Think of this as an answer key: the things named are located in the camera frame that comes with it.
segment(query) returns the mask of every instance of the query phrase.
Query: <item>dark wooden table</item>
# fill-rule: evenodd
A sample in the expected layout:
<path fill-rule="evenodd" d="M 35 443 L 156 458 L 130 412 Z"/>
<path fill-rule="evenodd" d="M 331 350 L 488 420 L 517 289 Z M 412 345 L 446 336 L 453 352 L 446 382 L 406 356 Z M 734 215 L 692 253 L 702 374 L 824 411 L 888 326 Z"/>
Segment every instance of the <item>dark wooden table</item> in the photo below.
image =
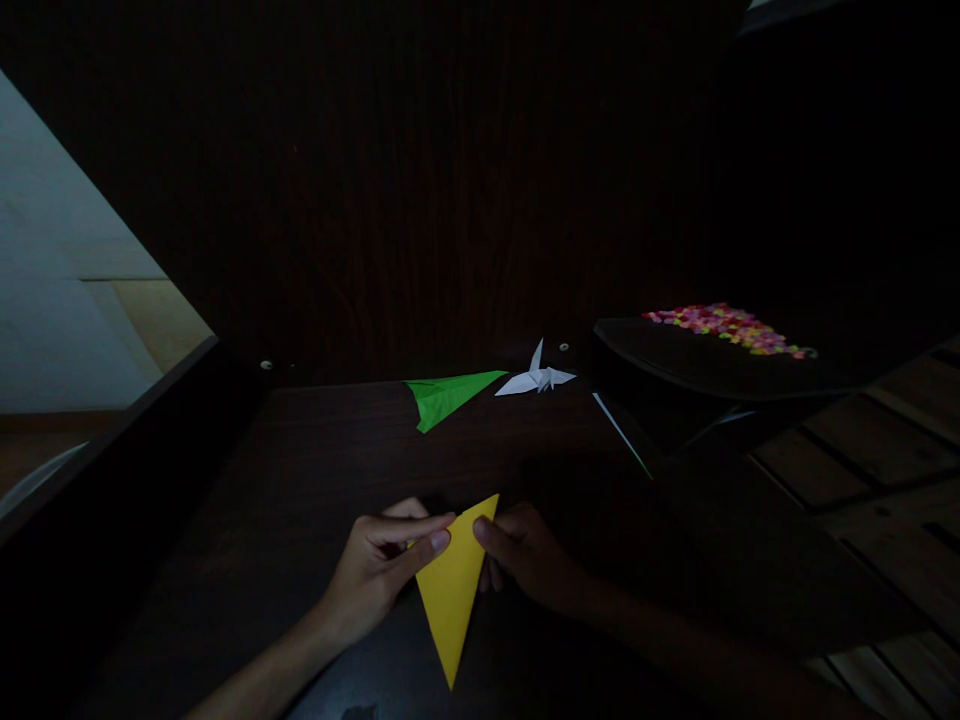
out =
<path fill-rule="evenodd" d="M 718 584 L 585 383 L 540 395 L 494 391 L 427 435 L 398 383 L 272 393 L 74 715 L 184 712 L 317 600 L 357 515 L 411 495 L 436 510 L 498 491 L 503 507 L 531 499 L 598 572 L 731 622 Z M 340 718 L 374 705 L 382 718 L 603 717 L 674 715 L 689 701 L 615 643 L 515 589 L 478 599 L 451 694 L 411 584 L 293 716 Z"/>

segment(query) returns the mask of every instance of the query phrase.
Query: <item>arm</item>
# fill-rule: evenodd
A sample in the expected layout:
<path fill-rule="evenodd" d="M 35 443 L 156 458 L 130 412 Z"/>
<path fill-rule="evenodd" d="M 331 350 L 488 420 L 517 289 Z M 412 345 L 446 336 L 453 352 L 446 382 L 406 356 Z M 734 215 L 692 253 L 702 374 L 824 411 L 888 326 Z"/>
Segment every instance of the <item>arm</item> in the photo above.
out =
<path fill-rule="evenodd" d="M 502 587 L 502 567 L 532 599 L 626 643 L 722 715 L 876 717 L 805 668 L 592 577 L 563 551 L 528 503 L 496 523 L 478 519 L 474 534 L 488 556 L 481 592 Z"/>
<path fill-rule="evenodd" d="M 359 518 L 320 602 L 186 717 L 279 717 L 317 673 L 386 617 L 407 581 L 446 550 L 445 528 L 454 517 L 429 517 L 420 501 L 410 498 L 379 516 Z M 407 549 L 408 542 L 421 539 Z"/>

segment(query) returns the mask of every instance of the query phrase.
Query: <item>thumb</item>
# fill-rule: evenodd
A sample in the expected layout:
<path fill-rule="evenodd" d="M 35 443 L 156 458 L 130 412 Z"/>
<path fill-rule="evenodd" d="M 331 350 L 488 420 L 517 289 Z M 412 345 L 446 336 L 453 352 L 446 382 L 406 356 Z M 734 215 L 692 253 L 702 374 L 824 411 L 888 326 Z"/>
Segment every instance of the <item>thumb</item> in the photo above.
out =
<path fill-rule="evenodd" d="M 507 570 L 512 571 L 516 564 L 520 546 L 485 517 L 479 517 L 473 523 L 473 535 L 480 547 Z"/>
<path fill-rule="evenodd" d="M 394 562 L 390 574 L 403 587 L 410 578 L 429 565 L 450 545 L 450 533 L 439 530 L 403 551 Z"/>

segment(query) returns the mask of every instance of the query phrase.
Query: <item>green paper airplane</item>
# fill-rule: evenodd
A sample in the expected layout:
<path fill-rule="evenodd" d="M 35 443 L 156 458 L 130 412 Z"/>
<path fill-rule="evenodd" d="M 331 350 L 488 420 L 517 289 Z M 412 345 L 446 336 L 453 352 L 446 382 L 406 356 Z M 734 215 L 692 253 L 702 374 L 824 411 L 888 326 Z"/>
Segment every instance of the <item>green paper airplane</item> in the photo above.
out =
<path fill-rule="evenodd" d="M 433 429 L 447 415 L 506 374 L 505 370 L 492 370 L 440 380 L 405 380 L 420 409 L 420 424 L 417 425 L 417 430 L 425 433 Z"/>

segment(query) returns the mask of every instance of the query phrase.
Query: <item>white origami crane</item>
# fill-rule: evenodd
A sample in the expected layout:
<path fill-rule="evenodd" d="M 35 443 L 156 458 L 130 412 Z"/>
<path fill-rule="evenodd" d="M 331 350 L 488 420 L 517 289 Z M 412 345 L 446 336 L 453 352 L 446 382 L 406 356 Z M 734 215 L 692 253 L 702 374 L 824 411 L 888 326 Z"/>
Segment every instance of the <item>white origami crane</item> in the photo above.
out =
<path fill-rule="evenodd" d="M 521 392 L 536 390 L 543 392 L 547 386 L 553 389 L 554 385 L 562 385 L 567 380 L 573 380 L 576 375 L 560 372 L 553 368 L 540 369 L 540 355 L 543 353 L 543 339 L 537 345 L 537 351 L 533 354 L 533 360 L 530 361 L 530 370 L 528 372 L 512 377 L 497 391 L 497 395 L 516 395 Z"/>

